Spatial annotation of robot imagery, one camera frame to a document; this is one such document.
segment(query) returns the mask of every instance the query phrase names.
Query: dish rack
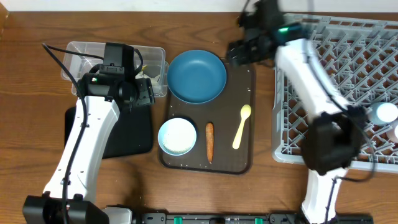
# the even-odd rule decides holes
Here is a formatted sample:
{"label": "dish rack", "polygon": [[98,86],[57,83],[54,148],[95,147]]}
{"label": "dish rack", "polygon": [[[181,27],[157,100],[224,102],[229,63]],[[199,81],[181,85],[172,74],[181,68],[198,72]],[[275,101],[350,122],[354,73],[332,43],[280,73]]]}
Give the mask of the dish rack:
{"label": "dish rack", "polygon": [[[309,31],[320,63],[332,84],[352,104],[368,107],[385,101],[398,105],[398,22],[330,16],[286,14]],[[278,162],[304,164],[300,146],[308,129],[307,113],[282,70],[275,68],[275,98],[272,110],[273,158]],[[376,152],[377,171],[398,173],[398,144],[388,140],[390,125],[368,123]],[[369,146],[351,163],[352,169],[369,170]]]}

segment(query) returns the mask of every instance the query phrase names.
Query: spoon head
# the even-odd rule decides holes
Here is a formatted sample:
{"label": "spoon head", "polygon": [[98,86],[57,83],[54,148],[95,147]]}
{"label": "spoon head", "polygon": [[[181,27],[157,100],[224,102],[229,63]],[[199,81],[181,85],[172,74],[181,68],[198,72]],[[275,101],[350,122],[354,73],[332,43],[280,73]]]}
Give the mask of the spoon head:
{"label": "spoon head", "polygon": [[247,119],[251,114],[250,105],[244,105],[241,109],[241,117],[242,119]]}

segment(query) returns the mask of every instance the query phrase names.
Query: spoon handle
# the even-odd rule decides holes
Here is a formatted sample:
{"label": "spoon handle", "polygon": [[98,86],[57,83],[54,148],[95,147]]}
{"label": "spoon handle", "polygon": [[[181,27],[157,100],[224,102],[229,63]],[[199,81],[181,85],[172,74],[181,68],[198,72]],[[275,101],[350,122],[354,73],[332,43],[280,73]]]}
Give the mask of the spoon handle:
{"label": "spoon handle", "polygon": [[239,149],[239,146],[241,145],[243,126],[245,120],[246,119],[241,120],[241,124],[239,125],[238,131],[236,132],[234,142],[232,143],[232,148],[234,149]]}

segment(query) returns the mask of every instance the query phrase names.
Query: green part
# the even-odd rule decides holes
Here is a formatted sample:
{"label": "green part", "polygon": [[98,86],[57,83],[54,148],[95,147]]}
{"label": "green part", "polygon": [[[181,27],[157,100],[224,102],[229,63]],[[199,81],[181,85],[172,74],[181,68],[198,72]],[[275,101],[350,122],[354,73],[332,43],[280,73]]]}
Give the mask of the green part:
{"label": "green part", "polygon": [[287,32],[289,30],[288,27],[280,28],[279,32]]}
{"label": "green part", "polygon": [[174,224],[182,224],[182,217],[174,217]]}
{"label": "green part", "polygon": [[262,218],[255,218],[254,219],[254,224],[262,224]]}

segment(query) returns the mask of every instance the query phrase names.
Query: dark brown tray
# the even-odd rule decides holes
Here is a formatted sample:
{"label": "dark brown tray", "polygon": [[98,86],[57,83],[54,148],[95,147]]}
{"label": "dark brown tray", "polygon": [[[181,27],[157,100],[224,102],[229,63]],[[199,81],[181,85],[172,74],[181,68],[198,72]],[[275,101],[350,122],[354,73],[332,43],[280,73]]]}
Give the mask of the dark brown tray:
{"label": "dark brown tray", "polygon": [[[159,148],[160,162],[173,169],[186,169],[224,174],[243,174],[252,164],[254,140],[254,100],[256,94],[256,74],[251,66],[227,69],[227,82],[223,92],[214,100],[193,105],[185,103],[169,93],[166,120],[185,118],[192,122],[197,130],[197,141],[188,153],[171,156]],[[239,149],[232,148],[241,121],[241,108],[249,104],[252,109],[243,129]],[[210,164],[206,155],[205,126],[212,122],[215,129],[213,162]]]}

